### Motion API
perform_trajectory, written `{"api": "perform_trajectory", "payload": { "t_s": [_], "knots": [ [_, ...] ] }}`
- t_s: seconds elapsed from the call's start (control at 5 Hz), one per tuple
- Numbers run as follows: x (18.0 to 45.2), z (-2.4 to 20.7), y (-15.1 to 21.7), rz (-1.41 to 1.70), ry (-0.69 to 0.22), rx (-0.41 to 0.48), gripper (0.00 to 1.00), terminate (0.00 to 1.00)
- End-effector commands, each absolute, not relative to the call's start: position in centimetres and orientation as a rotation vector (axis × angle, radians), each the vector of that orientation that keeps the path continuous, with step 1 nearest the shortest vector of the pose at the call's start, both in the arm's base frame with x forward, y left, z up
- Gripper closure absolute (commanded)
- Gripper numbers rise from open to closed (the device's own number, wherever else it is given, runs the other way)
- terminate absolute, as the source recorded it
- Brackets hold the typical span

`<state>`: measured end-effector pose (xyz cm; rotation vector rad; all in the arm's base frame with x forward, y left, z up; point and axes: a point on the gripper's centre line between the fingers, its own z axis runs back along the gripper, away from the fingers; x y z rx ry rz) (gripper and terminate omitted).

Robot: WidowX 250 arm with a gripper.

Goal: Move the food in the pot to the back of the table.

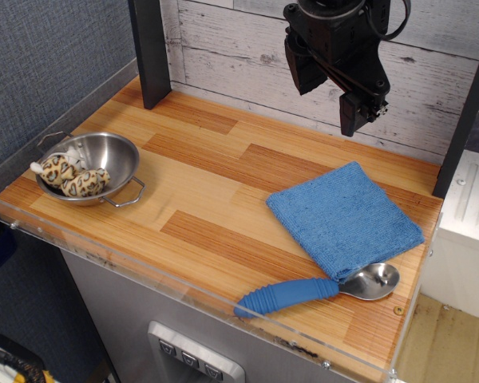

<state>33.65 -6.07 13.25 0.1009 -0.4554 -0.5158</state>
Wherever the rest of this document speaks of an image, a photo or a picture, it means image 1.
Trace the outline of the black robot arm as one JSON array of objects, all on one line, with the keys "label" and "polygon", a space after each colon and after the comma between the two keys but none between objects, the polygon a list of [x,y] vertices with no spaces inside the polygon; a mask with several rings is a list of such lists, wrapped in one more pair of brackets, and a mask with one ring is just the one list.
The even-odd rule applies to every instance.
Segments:
[{"label": "black robot arm", "polygon": [[341,133],[353,136],[386,112],[390,82],[378,55],[389,32],[388,1],[297,1],[284,7],[285,54],[293,82],[304,95],[333,81],[339,98]]}]

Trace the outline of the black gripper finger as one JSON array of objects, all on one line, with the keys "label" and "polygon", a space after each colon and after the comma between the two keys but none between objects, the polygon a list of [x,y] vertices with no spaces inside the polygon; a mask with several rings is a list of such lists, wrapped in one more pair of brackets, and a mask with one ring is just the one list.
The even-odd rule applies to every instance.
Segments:
[{"label": "black gripper finger", "polygon": [[327,81],[327,75],[319,68],[298,35],[288,34],[284,48],[293,82],[300,95],[311,92]]},{"label": "black gripper finger", "polygon": [[341,133],[352,137],[356,131],[367,123],[375,122],[387,112],[388,103],[369,106],[352,92],[344,93],[339,98]]}]

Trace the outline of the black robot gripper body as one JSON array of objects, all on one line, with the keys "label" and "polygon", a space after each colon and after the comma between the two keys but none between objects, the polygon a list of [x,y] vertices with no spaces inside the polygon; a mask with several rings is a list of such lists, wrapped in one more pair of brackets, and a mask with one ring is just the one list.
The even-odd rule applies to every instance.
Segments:
[{"label": "black robot gripper body", "polygon": [[283,10],[287,35],[298,35],[328,79],[368,105],[390,91],[378,56],[389,15],[389,1],[297,1]]}]

